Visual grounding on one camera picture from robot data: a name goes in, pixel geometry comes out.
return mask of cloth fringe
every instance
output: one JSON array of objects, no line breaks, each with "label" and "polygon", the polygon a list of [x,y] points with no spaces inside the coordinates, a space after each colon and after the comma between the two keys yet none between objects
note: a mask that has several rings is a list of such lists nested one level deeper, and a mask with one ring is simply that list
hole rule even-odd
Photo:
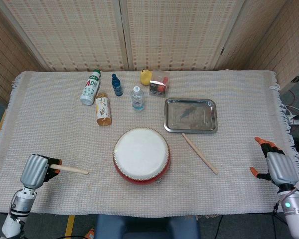
[{"label": "cloth fringe", "polygon": [[[299,178],[299,153],[296,150],[294,139],[293,139],[292,135],[290,134],[291,127],[288,124],[288,119],[287,119],[287,115],[286,115],[287,110],[285,108],[285,105],[282,103],[282,101],[280,99],[280,93],[279,93],[280,85],[276,83],[274,86],[269,87],[269,89],[277,92],[277,102],[279,104],[279,111],[280,111],[280,115],[283,120],[284,126],[286,128],[285,136],[288,139],[288,143],[290,145],[291,153],[292,153],[291,155],[289,155],[289,157],[291,157],[291,159],[294,163],[294,166],[295,166],[296,172],[298,174],[298,178]],[[296,184],[296,187],[299,189],[299,181]]]},{"label": "cloth fringe", "polygon": [[22,79],[23,79],[23,74],[25,72],[22,72],[20,73],[16,78],[15,80],[12,82],[12,92],[11,92],[11,95],[10,95],[10,101],[9,101],[9,104],[8,104],[8,107],[7,109],[5,110],[5,119],[3,121],[3,124],[2,124],[2,127],[1,127],[1,130],[0,130],[0,145],[1,145],[1,141],[2,141],[2,134],[4,132],[4,129],[5,129],[5,125],[6,125],[6,122],[7,122],[7,118],[8,118],[8,115],[9,115],[9,112],[11,111],[11,109],[13,108],[13,105],[14,105],[14,99],[15,97],[17,96],[17,92],[19,90],[18,86],[21,84],[22,82]]}]

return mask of metal tray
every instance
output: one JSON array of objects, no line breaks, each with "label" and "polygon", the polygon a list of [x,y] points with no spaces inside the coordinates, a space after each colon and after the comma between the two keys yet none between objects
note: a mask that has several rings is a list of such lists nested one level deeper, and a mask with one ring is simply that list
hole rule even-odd
[{"label": "metal tray", "polygon": [[209,99],[169,98],[165,101],[164,127],[169,132],[215,133],[216,104]]}]

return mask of white bottle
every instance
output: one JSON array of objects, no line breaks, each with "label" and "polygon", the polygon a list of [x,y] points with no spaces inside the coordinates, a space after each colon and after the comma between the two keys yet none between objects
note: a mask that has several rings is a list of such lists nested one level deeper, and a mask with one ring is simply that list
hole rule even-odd
[{"label": "white bottle", "polygon": [[145,108],[144,105],[144,92],[139,86],[134,86],[131,92],[132,106],[137,111],[142,111]]},{"label": "white bottle", "polygon": [[94,102],[94,98],[98,91],[100,85],[100,76],[101,72],[99,70],[94,70],[90,75],[86,85],[83,89],[83,93],[80,97],[80,100],[83,104],[90,106]]}]

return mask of drumstick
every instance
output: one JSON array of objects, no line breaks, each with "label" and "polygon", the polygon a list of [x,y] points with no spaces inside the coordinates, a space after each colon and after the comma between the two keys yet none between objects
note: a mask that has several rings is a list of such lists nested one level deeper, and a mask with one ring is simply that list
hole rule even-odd
[{"label": "drumstick", "polygon": [[58,165],[58,164],[51,164],[49,168],[57,169],[57,170],[63,170],[67,172],[73,172],[73,173],[83,173],[83,174],[89,174],[89,171],[82,170],[79,168],[72,168],[68,166]]},{"label": "drumstick", "polygon": [[214,174],[218,174],[218,169],[215,168],[202,154],[202,152],[199,151],[199,149],[195,146],[195,144],[184,134],[181,133],[183,137],[185,138],[186,142],[194,149],[194,151],[197,153],[197,155],[204,161],[204,163],[207,164],[207,166],[214,172]]}]

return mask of white drumhead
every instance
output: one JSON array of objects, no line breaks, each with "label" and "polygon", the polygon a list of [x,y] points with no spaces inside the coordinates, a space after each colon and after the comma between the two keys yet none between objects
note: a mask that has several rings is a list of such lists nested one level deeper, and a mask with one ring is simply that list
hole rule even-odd
[{"label": "white drumhead", "polygon": [[134,128],[121,136],[114,148],[114,161],[129,178],[148,180],[163,171],[168,160],[165,139],[150,128]]}]

